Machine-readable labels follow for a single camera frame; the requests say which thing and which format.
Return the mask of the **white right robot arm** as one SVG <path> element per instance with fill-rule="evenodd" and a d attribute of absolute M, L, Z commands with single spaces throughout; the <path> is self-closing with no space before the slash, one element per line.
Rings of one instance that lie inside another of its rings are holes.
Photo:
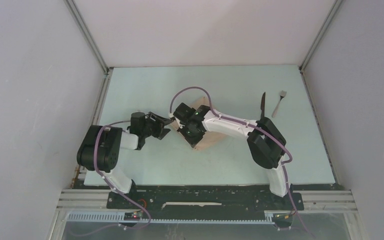
<path fill-rule="evenodd" d="M 169 116 L 177 123 L 177 132 L 192 148 L 210 133 L 246 140 L 252 159 L 266 171 L 272 193 L 271 204 L 277 209 L 284 209 L 290 204 L 290 185 L 281 168 L 286 140 L 269 118 L 263 116 L 259 120 L 240 119 L 207 105 L 200 105 L 195 109 L 185 103 L 181 103 Z"/>

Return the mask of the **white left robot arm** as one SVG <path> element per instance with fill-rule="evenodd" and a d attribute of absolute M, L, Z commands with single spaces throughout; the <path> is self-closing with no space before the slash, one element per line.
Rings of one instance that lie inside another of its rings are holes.
<path fill-rule="evenodd" d="M 118 201 L 125 208 L 133 208 L 138 202 L 135 182 L 115 170 L 120 150 L 140 151 L 148 137 L 162 140 L 170 132 L 166 126 L 172 122 L 153 112 L 134 112 L 129 120 L 91 125 L 77 151 L 77 163 L 100 175 L 112 191 L 120 192 Z"/>

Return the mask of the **beige cloth napkin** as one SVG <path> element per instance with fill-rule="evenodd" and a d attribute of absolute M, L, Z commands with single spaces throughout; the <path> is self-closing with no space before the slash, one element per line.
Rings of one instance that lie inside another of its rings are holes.
<path fill-rule="evenodd" d="M 191 104 L 191 106 L 189 106 L 189 105 L 188 106 L 191 107 L 191 108 L 197 109 L 201 105 L 205 105 L 205 106 L 209 106 L 210 107 L 209 99 L 207 97 L 203 96 L 203 97 L 197 99 L 195 102 L 193 102 Z M 172 122 L 170 125 L 176 131 L 179 128 L 178 122 L 176 120 L 174 122 Z M 202 151 L 204 149 L 207 149 L 207 148 L 210 148 L 210 147 L 214 146 L 216 143 L 218 143 L 219 141 L 223 140 L 225 137 L 226 137 L 226 135 L 223 134 L 223 133 L 206 131 L 204 136 L 203 136 L 203 138 L 202 138 L 202 140 L 195 147 L 192 147 L 192 149 L 196 150 L 196 151 Z"/>

